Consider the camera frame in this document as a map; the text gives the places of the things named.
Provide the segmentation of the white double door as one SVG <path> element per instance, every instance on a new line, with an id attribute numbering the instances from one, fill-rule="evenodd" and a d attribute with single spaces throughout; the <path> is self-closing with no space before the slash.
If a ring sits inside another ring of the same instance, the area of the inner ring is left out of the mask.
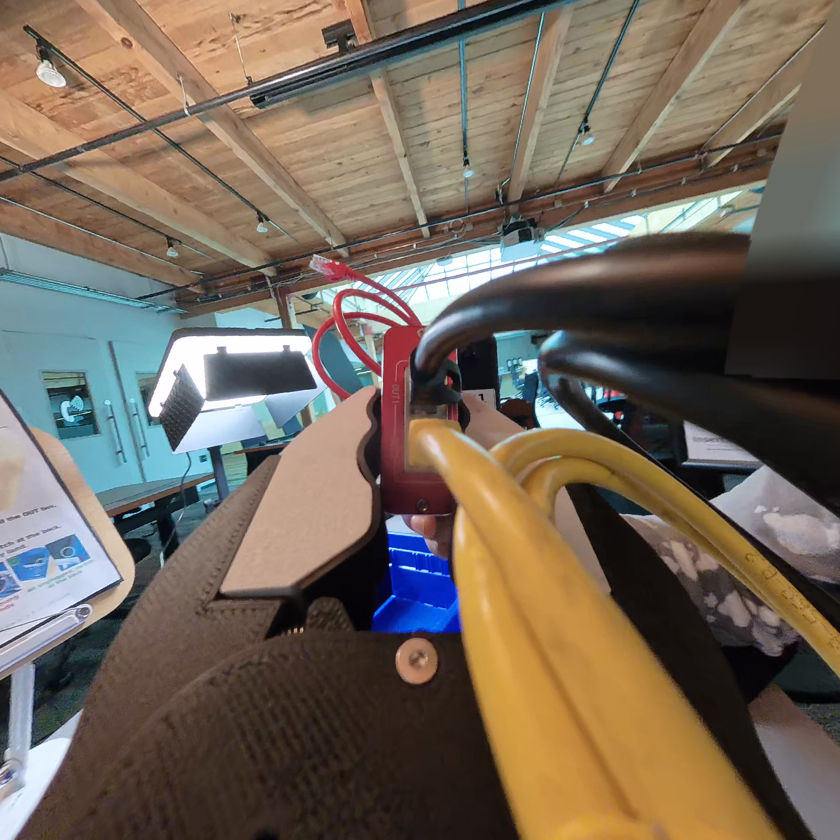
<path id="1" fill-rule="evenodd" d="M 140 343 L 111 340 L 108 342 L 114 373 L 117 378 L 122 408 L 129 426 L 134 458 L 142 482 L 168 476 L 169 456 L 160 425 L 148 413 L 156 363 L 160 356 Z"/>

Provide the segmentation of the white board stand base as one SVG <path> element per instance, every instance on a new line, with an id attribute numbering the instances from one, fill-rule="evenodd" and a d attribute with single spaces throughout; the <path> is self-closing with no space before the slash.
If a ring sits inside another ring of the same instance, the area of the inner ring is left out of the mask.
<path id="1" fill-rule="evenodd" d="M 15 839 L 43 798 L 62 764 L 81 712 L 36 747 L 32 747 L 35 665 L 10 676 L 8 741 L 1 767 L 1 838 Z"/>

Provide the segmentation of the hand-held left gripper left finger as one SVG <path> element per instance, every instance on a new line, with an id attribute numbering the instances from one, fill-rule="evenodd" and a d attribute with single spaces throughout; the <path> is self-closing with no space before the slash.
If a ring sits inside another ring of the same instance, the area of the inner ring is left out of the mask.
<path id="1" fill-rule="evenodd" d="M 377 450 L 380 392 L 366 386 L 302 432 L 276 461 L 218 587 L 221 613 L 302 597 L 332 584 L 351 615 L 372 615 L 385 576 L 382 505 L 368 447 Z"/>

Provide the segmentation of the black ceiling track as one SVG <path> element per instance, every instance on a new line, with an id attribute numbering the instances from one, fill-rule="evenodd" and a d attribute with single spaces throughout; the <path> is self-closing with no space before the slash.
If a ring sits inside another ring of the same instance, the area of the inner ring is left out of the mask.
<path id="1" fill-rule="evenodd" d="M 258 109 L 368 75 L 403 60 L 456 45 L 543 13 L 571 7 L 574 1 L 482 2 L 402 29 L 349 51 L 315 60 L 255 82 L 242 90 Z"/>

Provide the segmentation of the wooden instruction board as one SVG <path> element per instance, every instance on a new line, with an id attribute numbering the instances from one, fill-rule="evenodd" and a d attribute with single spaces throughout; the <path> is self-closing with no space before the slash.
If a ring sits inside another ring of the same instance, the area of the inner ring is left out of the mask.
<path id="1" fill-rule="evenodd" d="M 1 678 L 112 613 L 134 561 L 65 446 L 1 395 Z"/>

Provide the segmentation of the person's right hand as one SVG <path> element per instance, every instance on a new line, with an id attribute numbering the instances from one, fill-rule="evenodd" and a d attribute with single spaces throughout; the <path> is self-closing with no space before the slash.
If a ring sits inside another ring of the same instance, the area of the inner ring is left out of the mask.
<path id="1" fill-rule="evenodd" d="M 405 525 L 423 537 L 428 550 L 437 557 L 450 560 L 453 545 L 455 516 L 413 514 L 402 516 Z"/>

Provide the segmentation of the wooden office desk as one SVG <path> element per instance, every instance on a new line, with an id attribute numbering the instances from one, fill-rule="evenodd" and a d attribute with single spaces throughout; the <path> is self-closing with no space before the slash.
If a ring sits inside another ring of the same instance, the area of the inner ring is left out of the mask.
<path id="1" fill-rule="evenodd" d="M 124 539 L 144 526 L 155 525 L 167 560 L 180 545 L 174 515 L 197 503 L 198 487 L 207 482 L 214 483 L 210 474 L 160 479 L 104 490 L 96 496 Z"/>
<path id="2" fill-rule="evenodd" d="M 281 455 L 287 446 L 288 442 L 266 444 L 259 447 L 240 449 L 234 452 L 233 455 L 243 455 L 246 458 L 246 475 L 250 476 L 267 458 Z"/>

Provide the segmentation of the softbox studio light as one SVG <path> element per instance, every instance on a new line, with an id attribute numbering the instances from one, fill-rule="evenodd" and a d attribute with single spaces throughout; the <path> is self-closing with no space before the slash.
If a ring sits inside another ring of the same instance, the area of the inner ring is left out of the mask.
<path id="1" fill-rule="evenodd" d="M 173 332 L 149 400 L 175 454 L 257 438 L 256 405 L 282 427 L 325 389 L 303 329 Z"/>

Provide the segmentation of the red metal ethernet adapter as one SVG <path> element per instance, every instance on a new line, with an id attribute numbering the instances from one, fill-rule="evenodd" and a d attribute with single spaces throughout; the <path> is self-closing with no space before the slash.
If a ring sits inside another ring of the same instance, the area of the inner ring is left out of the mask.
<path id="1" fill-rule="evenodd" d="M 411 422 L 457 422 L 461 378 L 452 354 L 428 383 L 413 383 L 413 357 L 424 333 L 418 324 L 389 328 L 381 363 L 381 495 L 392 515 L 447 516 L 455 499 L 440 476 L 414 465 L 408 454 Z"/>

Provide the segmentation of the white ceiling projector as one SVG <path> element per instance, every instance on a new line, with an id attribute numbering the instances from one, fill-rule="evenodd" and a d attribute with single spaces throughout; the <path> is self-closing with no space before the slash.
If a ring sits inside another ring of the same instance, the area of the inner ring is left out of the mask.
<path id="1" fill-rule="evenodd" d="M 535 259 L 542 253 L 544 228 L 533 218 L 513 219 L 500 227 L 500 259 L 511 263 L 520 259 Z"/>

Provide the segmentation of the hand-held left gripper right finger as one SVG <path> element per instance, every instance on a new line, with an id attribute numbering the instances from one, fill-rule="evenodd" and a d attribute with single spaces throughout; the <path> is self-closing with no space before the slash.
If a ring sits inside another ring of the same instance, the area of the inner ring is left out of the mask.
<path id="1" fill-rule="evenodd" d="M 462 407 L 469 412 L 466 435 L 483 448 L 491 449 L 498 443 L 522 431 L 519 425 L 482 399 L 463 399 Z M 609 594 L 611 591 L 610 585 L 567 489 L 561 489 L 555 498 L 551 518 L 554 527 L 559 531 L 563 540 L 570 545 L 577 559 L 587 569 L 600 591 Z"/>

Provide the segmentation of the printed fiducial tag sign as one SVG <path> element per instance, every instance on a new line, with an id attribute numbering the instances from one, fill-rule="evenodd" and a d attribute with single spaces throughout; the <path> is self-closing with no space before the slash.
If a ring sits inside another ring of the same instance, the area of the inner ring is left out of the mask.
<path id="1" fill-rule="evenodd" d="M 736 444 L 693 423 L 682 423 L 685 437 L 685 466 L 716 469 L 724 473 L 749 473 L 762 463 Z"/>

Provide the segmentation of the black office chair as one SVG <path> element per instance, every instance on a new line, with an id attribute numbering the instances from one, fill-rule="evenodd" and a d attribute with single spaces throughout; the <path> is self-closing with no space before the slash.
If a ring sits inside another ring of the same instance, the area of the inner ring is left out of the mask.
<path id="1" fill-rule="evenodd" d="M 595 404 L 642 450 L 656 460 L 681 464 L 686 460 L 683 427 L 645 406 L 632 402 L 619 391 L 604 386 L 588 387 Z"/>

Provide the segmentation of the dark wooden display board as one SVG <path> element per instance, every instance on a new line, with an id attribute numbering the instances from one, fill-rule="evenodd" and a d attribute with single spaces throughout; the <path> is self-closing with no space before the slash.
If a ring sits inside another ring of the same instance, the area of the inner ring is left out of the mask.
<path id="1" fill-rule="evenodd" d="M 365 387 L 351 363 L 345 345 L 336 337 L 334 331 L 326 331 L 318 347 L 315 347 L 317 330 L 309 326 L 303 328 L 312 341 L 311 358 L 316 372 L 321 378 L 326 375 L 324 381 L 334 396 L 342 401 Z"/>

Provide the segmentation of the blue plastic bin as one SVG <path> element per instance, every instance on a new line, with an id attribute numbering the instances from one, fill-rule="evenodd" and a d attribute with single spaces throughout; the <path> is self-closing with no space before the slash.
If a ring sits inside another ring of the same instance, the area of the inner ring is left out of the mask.
<path id="1" fill-rule="evenodd" d="M 388 574 L 376 592 L 371 629 L 386 634 L 458 634 L 459 601 L 446 560 L 412 532 L 388 532 Z"/>

